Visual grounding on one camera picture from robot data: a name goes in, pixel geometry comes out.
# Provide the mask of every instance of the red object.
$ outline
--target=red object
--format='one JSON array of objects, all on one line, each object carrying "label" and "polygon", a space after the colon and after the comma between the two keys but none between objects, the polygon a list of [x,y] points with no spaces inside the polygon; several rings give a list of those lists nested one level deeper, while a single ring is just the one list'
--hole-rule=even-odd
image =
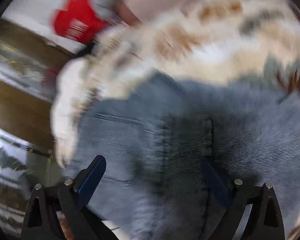
[{"label": "red object", "polygon": [[96,16],[89,1],[67,0],[65,10],[57,10],[53,26],[58,35],[87,44],[109,25]]}]

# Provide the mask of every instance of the white wall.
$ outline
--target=white wall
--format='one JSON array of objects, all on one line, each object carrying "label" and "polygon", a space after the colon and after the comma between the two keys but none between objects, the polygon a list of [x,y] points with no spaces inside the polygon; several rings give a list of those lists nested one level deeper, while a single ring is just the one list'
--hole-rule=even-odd
[{"label": "white wall", "polygon": [[52,27],[55,9],[62,8],[64,2],[65,0],[13,0],[2,17],[76,52],[84,45],[55,35]]}]

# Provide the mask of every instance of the metal rivet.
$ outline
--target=metal rivet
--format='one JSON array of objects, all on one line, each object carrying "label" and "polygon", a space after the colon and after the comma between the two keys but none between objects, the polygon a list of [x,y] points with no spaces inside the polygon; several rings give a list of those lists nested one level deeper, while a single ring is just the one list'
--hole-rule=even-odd
[{"label": "metal rivet", "polygon": [[72,182],[73,182],[73,180],[72,180],[72,179],[66,179],[66,181],[65,181],[65,185],[66,185],[66,186],[69,186],[69,185],[71,185],[71,184],[72,184]]},{"label": "metal rivet", "polygon": [[267,187],[268,189],[271,189],[271,188],[272,188],[272,184],[269,183],[269,182],[267,182],[267,183],[266,183],[266,187]]},{"label": "metal rivet", "polygon": [[42,184],[38,183],[38,184],[36,184],[36,185],[34,186],[34,188],[35,188],[36,190],[39,190],[39,189],[42,188]]},{"label": "metal rivet", "polygon": [[243,181],[241,179],[235,179],[234,183],[238,186],[241,186],[243,184]]}]

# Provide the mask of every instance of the brown fur patch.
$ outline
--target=brown fur patch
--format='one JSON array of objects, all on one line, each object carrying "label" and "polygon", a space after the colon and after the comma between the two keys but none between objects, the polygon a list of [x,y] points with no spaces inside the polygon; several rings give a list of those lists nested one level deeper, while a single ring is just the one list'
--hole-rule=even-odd
[{"label": "brown fur patch", "polygon": [[201,38],[189,34],[180,25],[173,25],[158,33],[156,52],[165,59],[178,60],[191,51],[191,45],[200,46]]},{"label": "brown fur patch", "polygon": [[199,19],[201,21],[208,19],[209,17],[211,17],[212,12],[211,12],[211,8],[210,7],[205,7],[202,9],[202,11],[199,13]]},{"label": "brown fur patch", "polygon": [[242,5],[239,1],[232,1],[232,2],[230,2],[229,9],[230,9],[230,11],[232,11],[234,13],[241,13]]}]

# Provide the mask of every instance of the black clamp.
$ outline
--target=black clamp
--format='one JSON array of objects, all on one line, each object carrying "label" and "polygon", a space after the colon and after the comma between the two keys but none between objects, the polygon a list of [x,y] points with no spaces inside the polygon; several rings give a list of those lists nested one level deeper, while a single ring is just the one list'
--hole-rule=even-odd
[{"label": "black clamp", "polygon": [[54,187],[37,184],[31,195],[23,222],[22,240],[65,240],[57,216],[62,211],[74,239],[98,240],[81,212],[106,170],[106,160],[98,155],[77,177]]},{"label": "black clamp", "polygon": [[212,157],[202,160],[202,174],[218,203],[227,207],[209,240],[232,240],[247,204],[253,204],[241,240],[284,240],[280,207],[271,184],[262,187],[231,179]]}]

